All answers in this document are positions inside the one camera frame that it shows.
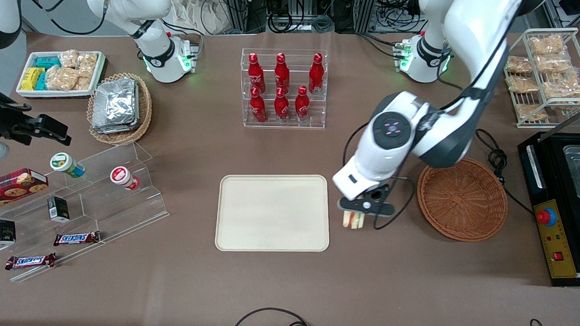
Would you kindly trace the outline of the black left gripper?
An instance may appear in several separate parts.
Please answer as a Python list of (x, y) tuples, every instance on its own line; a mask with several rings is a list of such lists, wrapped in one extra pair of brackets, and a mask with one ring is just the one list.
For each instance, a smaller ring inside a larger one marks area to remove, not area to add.
[(355, 199), (342, 197), (338, 200), (337, 207), (344, 211), (363, 213), (365, 215), (391, 217), (395, 213), (395, 208), (387, 202), (389, 193), (390, 186), (384, 185), (364, 192)]

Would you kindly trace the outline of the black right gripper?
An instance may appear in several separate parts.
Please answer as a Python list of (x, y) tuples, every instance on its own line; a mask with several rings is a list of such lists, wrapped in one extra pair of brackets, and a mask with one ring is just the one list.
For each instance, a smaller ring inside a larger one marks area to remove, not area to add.
[(0, 138), (14, 140), (23, 145), (30, 145), (33, 137), (45, 137), (70, 146), (72, 138), (67, 134), (68, 127), (49, 115), (40, 115), (40, 128), (36, 129), (35, 119), (27, 116), (28, 105), (18, 105), (0, 92)]

